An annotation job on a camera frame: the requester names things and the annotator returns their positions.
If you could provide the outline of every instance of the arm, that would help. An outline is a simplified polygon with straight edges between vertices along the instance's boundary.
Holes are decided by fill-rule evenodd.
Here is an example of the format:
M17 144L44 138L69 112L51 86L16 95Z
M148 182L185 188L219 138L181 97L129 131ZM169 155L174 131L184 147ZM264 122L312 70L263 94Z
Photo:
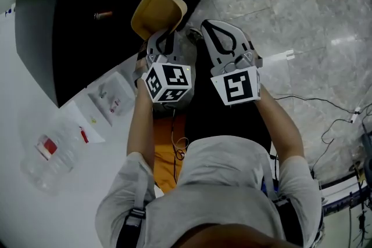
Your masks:
M142 79L137 81L138 94L130 125L127 155L139 152L153 170L155 147L153 142L152 101Z
M263 85L261 100L256 102L256 106L278 153L279 163L282 164L291 156L304 157L302 139L296 125Z
M138 95L129 130L127 158L96 214L95 227L104 248L116 247L124 220L134 207L138 190L146 189L145 205L155 199L152 174L154 164L152 101L143 80L139 79L137 86Z

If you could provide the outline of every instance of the white cube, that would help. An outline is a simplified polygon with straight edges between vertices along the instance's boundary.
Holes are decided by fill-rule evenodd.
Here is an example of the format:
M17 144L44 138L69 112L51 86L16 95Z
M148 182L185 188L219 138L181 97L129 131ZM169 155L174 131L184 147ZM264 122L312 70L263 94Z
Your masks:
M256 66L237 69L211 80L226 106L261 99L260 74Z
M192 87L191 68L186 65L154 62L142 79L152 102L178 102Z

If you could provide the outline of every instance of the small red object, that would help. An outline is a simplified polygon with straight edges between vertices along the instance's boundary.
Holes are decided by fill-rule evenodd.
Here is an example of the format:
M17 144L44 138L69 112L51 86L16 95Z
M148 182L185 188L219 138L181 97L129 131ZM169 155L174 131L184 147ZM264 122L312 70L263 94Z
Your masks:
M85 134L85 131L83 130L83 128L81 126L80 126L80 130L81 130L81 136L83 137L84 142L85 143L89 143L89 140L87 138L87 135Z
M44 147L46 150L48 150L48 152L53 155L54 152L56 152L57 150L57 146L55 143L53 143L53 141L51 139L47 139L44 143Z

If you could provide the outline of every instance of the orange fabric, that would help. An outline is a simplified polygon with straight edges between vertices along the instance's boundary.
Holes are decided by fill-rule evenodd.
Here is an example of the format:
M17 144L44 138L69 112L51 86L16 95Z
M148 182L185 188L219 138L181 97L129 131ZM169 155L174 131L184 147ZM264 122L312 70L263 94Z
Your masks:
M185 136L185 119L186 115L176 116L174 120L173 142L179 148L185 146L183 139L176 143L180 138ZM176 187L174 181L174 151L171 140L172 117L157 119L153 121L154 139L155 139L155 165L153 175L159 188L167 193ZM182 161L176 159L176 177L180 174Z

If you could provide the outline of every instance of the black device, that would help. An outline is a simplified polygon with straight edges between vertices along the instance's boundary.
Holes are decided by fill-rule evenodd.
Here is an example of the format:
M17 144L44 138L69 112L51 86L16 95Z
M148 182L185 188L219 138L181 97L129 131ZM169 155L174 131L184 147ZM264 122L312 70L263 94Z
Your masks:
M141 0L16 0L16 46L36 82L61 107L138 52L131 18ZM200 0L183 0L188 12Z
M367 184L372 188L372 132L365 132L362 135L362 144L366 151L366 159L364 160L363 168L366 176Z

